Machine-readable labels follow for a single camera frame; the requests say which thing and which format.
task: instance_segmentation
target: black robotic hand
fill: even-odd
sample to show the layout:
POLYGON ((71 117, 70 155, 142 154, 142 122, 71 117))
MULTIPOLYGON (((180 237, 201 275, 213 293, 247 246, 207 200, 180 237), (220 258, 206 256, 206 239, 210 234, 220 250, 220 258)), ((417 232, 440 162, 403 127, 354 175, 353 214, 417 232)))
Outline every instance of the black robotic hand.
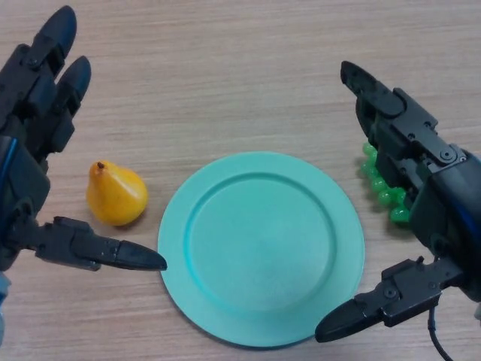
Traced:
POLYGON ((35 221, 50 190, 47 157, 62 152, 74 133, 72 118, 90 82, 90 64, 82 56, 55 83, 76 32, 75 13, 65 6, 0 71, 0 272, 22 249, 92 271, 102 264, 165 270, 166 261, 154 250, 100 237, 88 223, 64 217, 43 226, 35 221))
POLYGON ((377 149, 377 170, 390 187, 406 190, 410 228, 437 262, 408 259, 386 269, 375 290, 322 320, 316 339, 343 338, 381 321, 395 326, 428 310, 434 328, 434 307, 446 287, 481 302, 481 162, 445 143, 437 120, 403 90, 389 90, 351 62, 342 63, 340 77, 357 97, 355 112, 377 149))

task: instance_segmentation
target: black cable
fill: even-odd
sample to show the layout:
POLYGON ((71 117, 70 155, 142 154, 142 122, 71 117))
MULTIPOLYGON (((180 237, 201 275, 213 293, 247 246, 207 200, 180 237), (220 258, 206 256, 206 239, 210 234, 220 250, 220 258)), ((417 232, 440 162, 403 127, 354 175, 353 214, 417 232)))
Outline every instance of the black cable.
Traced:
POLYGON ((443 346, 439 343, 439 340, 436 336, 436 321, 434 320, 434 310, 436 306, 429 310, 429 318, 428 318, 428 330, 429 335, 431 336, 431 341, 433 341, 433 345, 436 348, 437 352, 443 357, 444 361, 453 361, 451 357, 447 354, 447 352, 443 349, 443 346))

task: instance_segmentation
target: wooden table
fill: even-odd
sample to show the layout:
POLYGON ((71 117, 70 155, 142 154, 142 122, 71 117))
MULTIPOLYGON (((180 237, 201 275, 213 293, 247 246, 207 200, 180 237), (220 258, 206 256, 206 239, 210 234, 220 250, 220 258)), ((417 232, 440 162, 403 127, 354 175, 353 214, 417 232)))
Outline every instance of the wooden table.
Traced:
MULTIPOLYGON (((2 63, 30 42, 65 0, 0 2, 2 63)), ((228 154, 272 150, 330 174, 352 199, 366 238, 359 291, 380 272, 428 252, 386 222, 356 173, 365 137, 340 62, 400 86, 440 120, 447 140, 481 153, 481 2, 478 0, 78 0, 69 61, 85 54, 92 83, 39 219, 89 221, 102 235, 156 247, 162 213, 194 171, 228 154), (95 221, 84 192, 89 165, 109 159, 141 174, 145 217, 128 230, 95 221)), ((219 343, 189 324, 157 274, 83 272, 24 252, 7 272, 1 360, 383 360, 439 359, 427 315, 330 344, 274 351, 219 343)), ((449 290, 439 337, 455 359, 479 360, 475 304, 449 290)))

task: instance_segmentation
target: yellow pear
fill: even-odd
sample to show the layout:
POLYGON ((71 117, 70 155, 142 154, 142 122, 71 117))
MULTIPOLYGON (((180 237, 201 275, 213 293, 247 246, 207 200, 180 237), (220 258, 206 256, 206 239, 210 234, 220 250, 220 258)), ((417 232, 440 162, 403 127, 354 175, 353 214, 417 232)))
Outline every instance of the yellow pear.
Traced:
POLYGON ((102 160, 89 170, 86 200, 92 213, 112 226, 124 226, 138 218, 148 201, 147 187, 134 171, 102 160))

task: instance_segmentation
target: turquoise plate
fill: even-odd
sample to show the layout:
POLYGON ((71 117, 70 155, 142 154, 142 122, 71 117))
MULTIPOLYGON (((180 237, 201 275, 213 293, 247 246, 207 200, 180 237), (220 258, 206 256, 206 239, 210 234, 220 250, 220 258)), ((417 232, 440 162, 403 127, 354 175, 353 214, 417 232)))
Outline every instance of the turquoise plate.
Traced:
POLYGON ((250 347, 312 337, 352 297, 365 256, 343 190, 278 153, 229 156, 191 176, 162 218, 159 252, 178 308, 211 335, 250 347))

